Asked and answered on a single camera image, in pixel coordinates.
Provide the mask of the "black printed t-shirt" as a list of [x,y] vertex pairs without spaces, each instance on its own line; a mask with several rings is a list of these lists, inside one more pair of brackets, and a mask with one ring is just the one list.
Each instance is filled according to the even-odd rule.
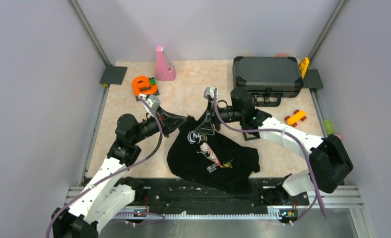
[[216,133],[194,133],[198,122],[192,116],[179,127],[167,154],[170,171],[192,181],[231,194],[251,193],[249,176],[260,171],[258,150],[242,146]]

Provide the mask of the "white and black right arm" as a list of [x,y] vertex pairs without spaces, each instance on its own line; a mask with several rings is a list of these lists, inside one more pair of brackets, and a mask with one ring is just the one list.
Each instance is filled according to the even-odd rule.
[[214,135],[221,126],[230,128],[230,122],[239,122],[241,128],[232,128],[233,131],[272,141],[304,157],[307,170],[288,175],[276,191],[276,198],[282,204],[290,204],[296,195],[306,191],[333,193],[353,170],[338,136],[313,135],[280,122],[255,108],[250,93],[243,88],[232,90],[232,103],[223,108],[218,106],[217,88],[206,87],[203,96],[208,104],[195,133]]

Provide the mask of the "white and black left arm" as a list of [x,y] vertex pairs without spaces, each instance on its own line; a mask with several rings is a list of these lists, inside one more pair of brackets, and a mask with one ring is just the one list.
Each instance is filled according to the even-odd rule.
[[186,116],[169,113],[158,107],[149,109],[138,122],[134,115],[124,114],[117,120],[116,139],[100,169],[83,191],[52,214],[46,237],[96,238],[103,228],[127,205],[138,205],[144,199],[139,180],[127,172],[154,156],[163,137],[178,129]]

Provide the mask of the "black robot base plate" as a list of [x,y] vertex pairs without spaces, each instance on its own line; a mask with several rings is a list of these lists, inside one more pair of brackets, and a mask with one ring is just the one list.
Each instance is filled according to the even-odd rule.
[[251,178],[248,180],[251,191],[244,194],[227,193],[181,178],[140,178],[140,181],[143,188],[136,193],[131,205],[165,215],[182,212],[188,215],[265,215],[272,206],[291,209],[295,205],[310,204],[305,192],[292,198],[277,198],[275,186],[280,178]]

